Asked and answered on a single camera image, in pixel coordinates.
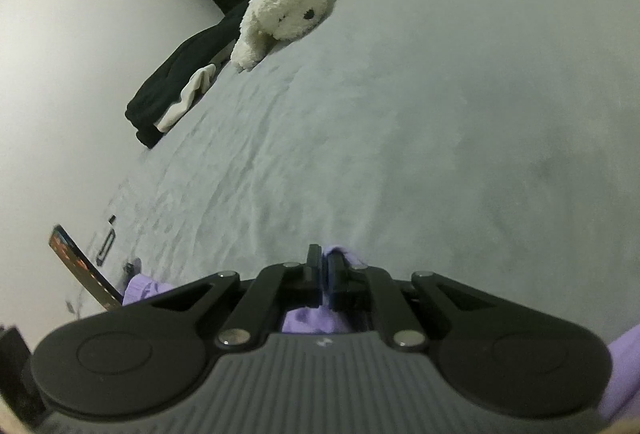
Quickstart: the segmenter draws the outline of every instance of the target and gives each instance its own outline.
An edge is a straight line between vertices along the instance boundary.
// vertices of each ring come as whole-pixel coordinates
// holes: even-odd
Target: smartphone
[[[113,310],[122,306],[122,295],[92,265],[62,226],[53,227],[49,246],[103,308]]]

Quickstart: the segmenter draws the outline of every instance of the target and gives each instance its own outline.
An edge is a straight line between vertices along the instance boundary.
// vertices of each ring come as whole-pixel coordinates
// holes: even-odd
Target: wall
[[[145,151],[127,101],[221,18],[210,0],[0,0],[0,323],[31,346],[71,318],[52,226],[87,244]]]

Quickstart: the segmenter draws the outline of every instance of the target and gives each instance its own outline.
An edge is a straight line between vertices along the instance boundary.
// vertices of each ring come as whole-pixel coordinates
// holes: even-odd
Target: gray blanket
[[[334,1],[140,158],[105,270],[250,277],[340,243],[606,339],[640,321],[640,1]]]

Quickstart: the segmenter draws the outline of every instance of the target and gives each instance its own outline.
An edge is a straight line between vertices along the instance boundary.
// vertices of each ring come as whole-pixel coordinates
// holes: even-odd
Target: gray bedding
[[[250,277],[340,243],[611,339],[640,322],[639,153],[640,0],[335,0],[143,154],[105,270]]]

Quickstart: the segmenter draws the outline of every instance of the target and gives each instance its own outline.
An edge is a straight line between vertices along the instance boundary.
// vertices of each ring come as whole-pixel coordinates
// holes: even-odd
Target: white stuffed toy
[[[231,62],[251,69],[276,40],[301,37],[320,22],[328,0],[251,0],[240,23]]]

